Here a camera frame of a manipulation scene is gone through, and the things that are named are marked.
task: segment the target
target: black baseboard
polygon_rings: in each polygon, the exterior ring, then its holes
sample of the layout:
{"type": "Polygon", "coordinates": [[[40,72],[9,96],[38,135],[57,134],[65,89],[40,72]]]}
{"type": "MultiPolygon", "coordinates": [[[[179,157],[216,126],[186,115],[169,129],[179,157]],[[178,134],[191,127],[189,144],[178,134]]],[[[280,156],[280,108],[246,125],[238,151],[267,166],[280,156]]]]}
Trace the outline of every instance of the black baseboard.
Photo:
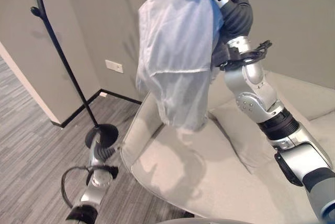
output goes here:
{"type": "Polygon", "coordinates": [[[116,94],[116,93],[114,93],[114,92],[110,92],[110,91],[108,91],[108,90],[106,90],[106,89],[101,89],[100,91],[101,91],[101,92],[104,92],[104,93],[107,93],[107,94],[109,94],[109,95],[115,96],[115,97],[122,98],[122,99],[127,100],[127,101],[130,101],[130,102],[133,102],[133,103],[138,104],[138,105],[142,104],[141,101],[132,99],[132,98],[130,98],[130,97],[125,97],[125,96],[116,94]]]}
{"type": "MultiPolygon", "coordinates": [[[[115,96],[115,97],[119,97],[119,98],[122,98],[124,100],[127,100],[127,101],[130,101],[130,102],[133,102],[133,103],[136,103],[136,104],[142,104],[141,101],[138,101],[138,100],[135,100],[135,99],[132,99],[132,98],[129,98],[129,97],[125,97],[125,96],[122,96],[122,95],[119,95],[119,94],[116,94],[114,92],[110,92],[110,91],[107,91],[105,89],[100,89],[99,91],[97,91],[96,93],[93,94],[92,97],[90,97],[88,100],[87,100],[87,103],[90,104],[94,99],[96,99],[100,92],[104,92],[104,93],[107,93],[109,95],[112,95],[112,96],[115,96]]],[[[72,119],[74,119],[83,109],[85,109],[85,106],[82,105],[81,107],[79,107],[69,118],[67,118],[63,123],[59,124],[59,123],[56,123],[56,122],[53,122],[51,121],[51,123],[54,125],[54,126],[58,126],[58,127],[61,127],[61,128],[64,128],[65,126],[68,125],[68,123],[70,123],[72,121],[72,119]]]]}

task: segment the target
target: sofa cushion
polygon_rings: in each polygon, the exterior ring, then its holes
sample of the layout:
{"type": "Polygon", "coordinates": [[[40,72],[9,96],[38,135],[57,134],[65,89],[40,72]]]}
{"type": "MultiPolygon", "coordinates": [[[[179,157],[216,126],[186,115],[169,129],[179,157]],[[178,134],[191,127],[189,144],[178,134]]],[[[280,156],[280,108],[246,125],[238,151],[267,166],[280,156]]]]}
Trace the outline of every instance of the sofa cushion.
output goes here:
{"type": "Polygon", "coordinates": [[[317,223],[303,188],[290,184],[275,161],[251,175],[211,120],[182,139],[165,126],[131,170],[158,197],[202,217],[317,223]]]}
{"type": "MultiPolygon", "coordinates": [[[[277,92],[277,97],[296,120],[301,122],[313,135],[316,134],[309,121],[290,104],[283,94],[277,92]]],[[[268,143],[266,135],[237,107],[235,99],[210,112],[221,124],[239,159],[250,173],[273,160],[275,150],[268,143]]]]}
{"type": "Polygon", "coordinates": [[[269,72],[269,83],[279,89],[290,103],[308,120],[335,110],[335,89],[269,72]]]}

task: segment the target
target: gray sofa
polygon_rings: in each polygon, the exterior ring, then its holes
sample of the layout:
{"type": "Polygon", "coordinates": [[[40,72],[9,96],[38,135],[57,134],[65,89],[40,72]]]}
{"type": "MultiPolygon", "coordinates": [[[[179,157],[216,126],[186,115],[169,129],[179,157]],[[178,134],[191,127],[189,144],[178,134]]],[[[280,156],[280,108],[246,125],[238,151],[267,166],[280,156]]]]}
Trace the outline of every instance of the gray sofa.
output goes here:
{"type": "MultiPolygon", "coordinates": [[[[148,191],[201,217],[316,223],[305,190],[286,180],[255,124],[227,106],[223,75],[210,87],[208,123],[193,135],[162,125],[149,94],[122,142],[125,166],[148,191]]],[[[335,90],[271,72],[266,79],[335,163],[335,90]]]]}

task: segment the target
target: sofa armrest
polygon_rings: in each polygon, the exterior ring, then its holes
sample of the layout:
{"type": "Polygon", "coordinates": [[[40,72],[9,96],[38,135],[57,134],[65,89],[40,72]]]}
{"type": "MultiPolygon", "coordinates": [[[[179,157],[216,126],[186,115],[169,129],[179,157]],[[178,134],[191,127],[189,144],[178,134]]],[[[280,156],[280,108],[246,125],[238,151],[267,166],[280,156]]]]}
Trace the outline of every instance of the sofa armrest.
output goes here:
{"type": "Polygon", "coordinates": [[[137,111],[121,144],[121,158],[128,170],[131,169],[151,136],[162,124],[155,98],[149,93],[137,111]]]}

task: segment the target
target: wall outlet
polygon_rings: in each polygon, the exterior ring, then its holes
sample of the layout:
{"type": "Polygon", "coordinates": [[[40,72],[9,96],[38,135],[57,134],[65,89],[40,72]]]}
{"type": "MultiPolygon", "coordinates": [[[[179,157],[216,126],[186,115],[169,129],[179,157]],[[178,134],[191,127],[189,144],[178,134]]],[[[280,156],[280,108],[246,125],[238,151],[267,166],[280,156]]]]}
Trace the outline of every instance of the wall outlet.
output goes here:
{"type": "Polygon", "coordinates": [[[124,72],[124,70],[122,68],[122,64],[112,62],[112,61],[109,61],[109,60],[105,60],[105,63],[106,63],[106,67],[110,70],[117,71],[119,73],[124,72]]]}

